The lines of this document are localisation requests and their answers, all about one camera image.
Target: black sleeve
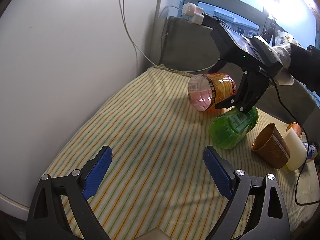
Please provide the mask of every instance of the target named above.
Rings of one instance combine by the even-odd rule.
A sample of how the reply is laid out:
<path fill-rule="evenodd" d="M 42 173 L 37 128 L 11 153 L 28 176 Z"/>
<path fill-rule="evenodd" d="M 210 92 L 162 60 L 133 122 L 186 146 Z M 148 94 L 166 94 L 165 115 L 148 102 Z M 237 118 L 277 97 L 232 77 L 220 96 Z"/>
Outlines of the black sleeve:
<path fill-rule="evenodd" d="M 291 44 L 291 63 L 288 71 L 310 91 L 320 96 L 320 50 L 309 46 L 307 50 Z"/>

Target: striped cloth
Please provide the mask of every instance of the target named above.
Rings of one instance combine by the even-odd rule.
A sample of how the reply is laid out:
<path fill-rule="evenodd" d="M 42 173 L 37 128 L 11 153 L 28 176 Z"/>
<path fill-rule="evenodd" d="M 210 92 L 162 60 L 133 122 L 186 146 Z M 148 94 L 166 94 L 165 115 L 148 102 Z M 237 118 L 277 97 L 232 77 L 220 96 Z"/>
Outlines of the striped cloth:
<path fill-rule="evenodd" d="M 149 68 L 111 97 L 74 135 L 46 173 L 64 176 L 80 169 L 103 145 L 113 161 L 89 204 L 111 239 L 133 239 L 159 227 L 174 240 L 204 239 L 221 215 L 227 199 L 219 194 L 203 161 L 210 145 L 210 121 L 221 110 L 197 112 L 189 103 L 191 74 Z M 284 135 L 287 124 L 259 111 L 256 127 L 233 149 L 217 149 L 222 158 L 249 175 L 276 175 L 288 209 L 291 231 L 308 220 L 316 205 L 294 203 L 298 172 L 275 170 L 251 152 L 258 133 L 275 123 Z M 314 163 L 307 165 L 299 200 L 319 199 Z M 235 236 L 244 230 L 253 203 L 250 197 Z M 81 232 L 70 205 L 63 199 L 74 234 Z"/>

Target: green plastic bottle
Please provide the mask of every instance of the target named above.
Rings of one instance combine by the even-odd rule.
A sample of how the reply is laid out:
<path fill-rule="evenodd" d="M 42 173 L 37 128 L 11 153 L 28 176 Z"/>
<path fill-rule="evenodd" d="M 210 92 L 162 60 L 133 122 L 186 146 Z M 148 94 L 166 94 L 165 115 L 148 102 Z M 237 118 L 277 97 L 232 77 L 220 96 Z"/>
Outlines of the green plastic bottle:
<path fill-rule="evenodd" d="M 258 122 L 257 108 L 253 107 L 249 113 L 241 113 L 237 108 L 215 117 L 211 121 L 209 133 L 213 147 L 232 149 L 251 131 Z"/>

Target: paper cup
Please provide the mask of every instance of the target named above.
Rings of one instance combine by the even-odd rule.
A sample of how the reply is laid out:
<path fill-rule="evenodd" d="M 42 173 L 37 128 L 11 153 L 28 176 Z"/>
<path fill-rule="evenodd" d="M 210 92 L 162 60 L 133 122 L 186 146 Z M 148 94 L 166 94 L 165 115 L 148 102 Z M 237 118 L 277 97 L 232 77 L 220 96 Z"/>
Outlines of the paper cup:
<path fill-rule="evenodd" d="M 275 169 L 280 169 L 288 162 L 290 151 L 274 123 L 268 124 L 257 136 L 252 151 L 257 153 Z"/>

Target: plastic bottle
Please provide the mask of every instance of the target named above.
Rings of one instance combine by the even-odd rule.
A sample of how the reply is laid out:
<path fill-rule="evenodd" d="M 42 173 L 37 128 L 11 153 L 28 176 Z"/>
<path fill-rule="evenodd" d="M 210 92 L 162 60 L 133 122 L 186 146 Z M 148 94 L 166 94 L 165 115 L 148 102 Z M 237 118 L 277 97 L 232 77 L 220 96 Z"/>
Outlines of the plastic bottle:
<path fill-rule="evenodd" d="M 307 149 L 292 127 L 286 132 L 283 140 L 290 150 L 290 158 L 286 165 L 290 171 L 295 171 L 304 163 L 307 157 Z"/>
<path fill-rule="evenodd" d="M 237 108 L 215 117 L 211 121 L 209 133 L 213 147 L 232 149 L 251 131 L 258 122 L 259 114 L 255 107 L 249 113 L 241 113 Z"/>
<path fill-rule="evenodd" d="M 188 83 L 190 103 L 198 111 L 205 111 L 235 93 L 236 83 L 224 73 L 194 75 Z"/>
<path fill-rule="evenodd" d="M 308 150 L 308 143 L 307 142 L 302 142 L 304 147 Z M 316 147 L 312 144 L 309 144 L 309 152 L 308 152 L 308 157 L 307 157 L 307 163 L 310 163 L 313 161 L 313 159 L 318 155 Z"/>

